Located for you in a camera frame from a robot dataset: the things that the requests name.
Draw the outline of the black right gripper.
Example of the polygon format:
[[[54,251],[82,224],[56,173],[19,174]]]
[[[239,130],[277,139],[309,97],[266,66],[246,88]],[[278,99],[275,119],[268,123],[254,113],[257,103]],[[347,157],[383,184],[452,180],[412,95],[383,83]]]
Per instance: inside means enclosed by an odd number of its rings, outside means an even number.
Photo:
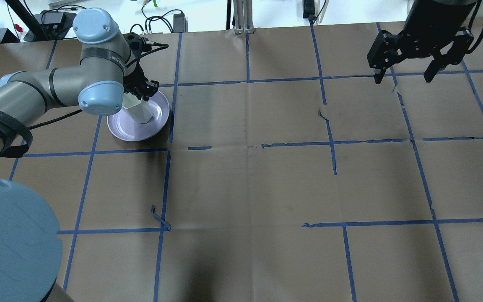
[[[434,59],[423,74],[426,83],[447,65],[460,63],[475,38],[464,23],[476,5],[475,0],[415,0],[398,34],[381,30],[376,36],[367,54],[374,82],[381,84],[387,69],[405,59]]]

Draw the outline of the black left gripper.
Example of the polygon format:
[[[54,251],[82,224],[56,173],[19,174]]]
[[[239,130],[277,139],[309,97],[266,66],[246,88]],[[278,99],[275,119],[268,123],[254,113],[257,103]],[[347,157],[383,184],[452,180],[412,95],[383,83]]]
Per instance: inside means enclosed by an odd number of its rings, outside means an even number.
[[[130,72],[123,78],[123,92],[131,94],[139,101],[148,101],[159,90],[158,81],[150,81],[144,74],[139,62],[132,64]]]

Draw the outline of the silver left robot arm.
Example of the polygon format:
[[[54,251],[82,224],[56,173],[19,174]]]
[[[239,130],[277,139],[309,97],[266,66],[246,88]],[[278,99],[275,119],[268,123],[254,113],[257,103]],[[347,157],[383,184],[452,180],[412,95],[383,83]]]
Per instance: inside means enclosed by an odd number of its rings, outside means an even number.
[[[82,43],[79,65],[17,71],[0,79],[0,157],[19,158],[33,143],[34,122],[48,110],[78,106],[90,115],[128,111],[158,91],[140,67],[168,48],[136,33],[123,34],[102,8],[73,20]],[[31,188],[0,179],[0,302],[70,302],[57,283],[62,261],[60,225],[50,205]]]

